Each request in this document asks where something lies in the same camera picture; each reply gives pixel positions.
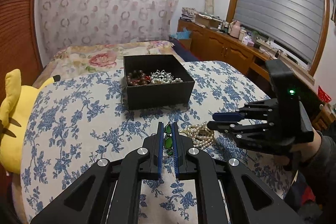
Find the right hand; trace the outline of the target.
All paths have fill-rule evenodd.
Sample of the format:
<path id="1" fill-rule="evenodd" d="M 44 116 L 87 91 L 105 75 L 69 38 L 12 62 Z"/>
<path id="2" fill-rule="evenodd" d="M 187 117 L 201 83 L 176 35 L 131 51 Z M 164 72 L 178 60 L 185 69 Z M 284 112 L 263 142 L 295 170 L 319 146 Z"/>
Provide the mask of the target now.
<path id="1" fill-rule="evenodd" d="M 278 158 L 279 163 L 282 165 L 288 165 L 290 162 L 294 164 L 294 166 L 299 166 L 301 163 L 312 158 L 321 147 L 321 135 L 313 129 L 314 138 L 312 142 L 309 143 L 300 143 L 294 144 L 290 150 L 290 154 L 293 155 L 293 159 L 290 159 L 288 156 L 280 156 Z"/>

